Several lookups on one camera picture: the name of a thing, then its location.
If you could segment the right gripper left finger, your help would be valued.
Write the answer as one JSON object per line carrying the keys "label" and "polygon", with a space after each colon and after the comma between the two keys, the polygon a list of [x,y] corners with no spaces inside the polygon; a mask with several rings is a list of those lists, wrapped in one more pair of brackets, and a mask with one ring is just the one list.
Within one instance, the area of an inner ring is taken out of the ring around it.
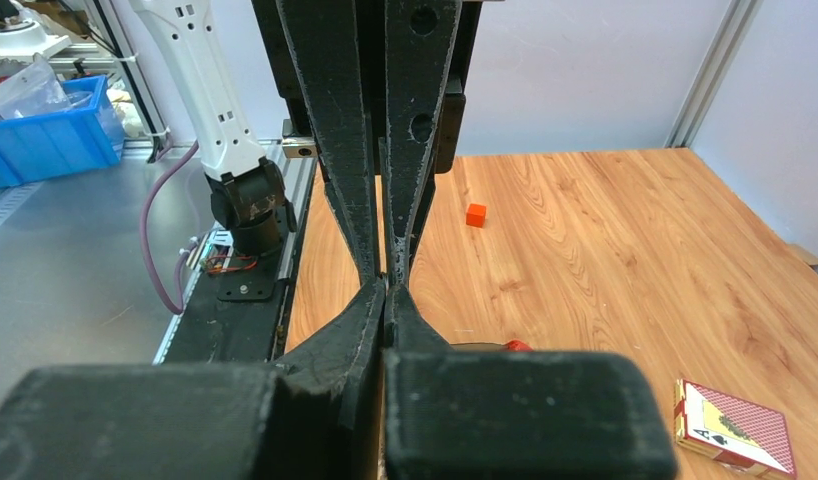
{"label": "right gripper left finger", "polygon": [[270,363],[71,365],[0,407],[0,479],[373,479],[383,279]]}

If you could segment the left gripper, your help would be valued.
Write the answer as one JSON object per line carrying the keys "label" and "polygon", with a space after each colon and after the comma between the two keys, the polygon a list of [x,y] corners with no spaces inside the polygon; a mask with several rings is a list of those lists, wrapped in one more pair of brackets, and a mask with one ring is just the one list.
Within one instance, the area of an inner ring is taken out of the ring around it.
{"label": "left gripper", "polygon": [[288,109],[282,135],[310,137],[313,131],[327,199],[362,280],[380,273],[366,111],[377,142],[385,138],[386,113],[382,188],[388,278],[392,286],[404,283],[431,151],[436,174],[449,172],[456,157],[482,3],[386,1],[385,53],[380,1],[358,1],[357,22],[353,1],[254,1],[252,6]]}

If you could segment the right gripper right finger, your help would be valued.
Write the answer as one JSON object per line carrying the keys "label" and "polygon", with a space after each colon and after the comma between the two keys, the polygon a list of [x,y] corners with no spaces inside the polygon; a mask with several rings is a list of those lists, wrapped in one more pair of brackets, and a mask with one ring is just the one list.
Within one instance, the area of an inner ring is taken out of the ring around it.
{"label": "right gripper right finger", "polygon": [[673,479],[652,388],[601,351],[459,350],[403,285],[387,296],[384,460],[391,479]]}

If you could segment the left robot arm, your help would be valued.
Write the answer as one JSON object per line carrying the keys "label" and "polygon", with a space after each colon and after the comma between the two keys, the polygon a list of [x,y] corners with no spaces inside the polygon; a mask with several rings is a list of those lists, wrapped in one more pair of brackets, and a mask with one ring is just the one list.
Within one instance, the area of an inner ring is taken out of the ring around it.
{"label": "left robot arm", "polygon": [[[132,7],[186,105],[216,219],[244,253],[269,251],[265,224],[284,193],[233,91],[210,3]],[[386,272],[395,286],[410,276],[464,8],[461,1],[254,3],[362,281]]]}

